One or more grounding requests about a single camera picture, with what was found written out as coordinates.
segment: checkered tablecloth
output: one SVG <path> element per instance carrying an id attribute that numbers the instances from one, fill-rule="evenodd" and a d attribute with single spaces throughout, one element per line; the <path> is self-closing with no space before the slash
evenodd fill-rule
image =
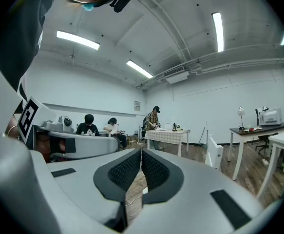
<path id="1" fill-rule="evenodd" d="M 182 141 L 183 134 L 186 133 L 187 131 L 188 130 L 182 130 L 177 132 L 173 132 L 171 130 L 168 131 L 151 130 L 151 131 L 146 131 L 145 138 L 179 145 Z"/>

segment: black rubber pad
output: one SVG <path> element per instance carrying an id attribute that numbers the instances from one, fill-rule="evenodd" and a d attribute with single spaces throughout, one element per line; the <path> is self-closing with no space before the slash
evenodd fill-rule
<path id="1" fill-rule="evenodd" d="M 53 177 L 60 177 L 60 176 L 64 176 L 64 175 L 67 175 L 67 174 L 72 174 L 72 173 L 75 173 L 75 169 L 74 168 L 67 168 L 67 169 L 64 169 L 64 170 L 59 170 L 59 171 L 54 171 L 54 172 L 51 172 Z"/>
<path id="2" fill-rule="evenodd" d="M 235 229 L 247 224 L 251 218 L 224 190 L 210 193 Z"/>

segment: person in white shirt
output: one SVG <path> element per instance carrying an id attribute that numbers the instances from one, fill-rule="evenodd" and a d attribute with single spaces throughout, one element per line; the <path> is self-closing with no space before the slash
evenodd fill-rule
<path id="1" fill-rule="evenodd" d="M 116 118 L 111 118 L 104 127 L 104 130 L 111 132 L 112 136 L 118 138 L 122 142 L 123 150 L 127 149 L 127 137 L 121 134 Z"/>

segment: plaid shirt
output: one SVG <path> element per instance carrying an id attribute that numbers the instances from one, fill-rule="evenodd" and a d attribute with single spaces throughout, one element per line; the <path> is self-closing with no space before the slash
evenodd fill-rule
<path id="1" fill-rule="evenodd" d="M 158 121 L 158 115 L 155 115 L 153 113 L 149 113 L 148 115 L 146 115 L 146 126 L 145 126 L 145 130 L 154 130 L 154 124 L 159 125 L 159 121 Z"/>

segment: man in black t-shirt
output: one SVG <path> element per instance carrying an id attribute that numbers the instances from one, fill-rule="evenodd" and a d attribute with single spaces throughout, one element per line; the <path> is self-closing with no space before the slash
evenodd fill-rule
<path id="1" fill-rule="evenodd" d="M 94 121 L 93 115 L 86 115 L 84 117 L 84 123 L 81 123 L 78 126 L 77 134 L 78 135 L 88 135 L 88 136 L 99 136 L 99 131 L 97 127 L 92 124 Z"/>

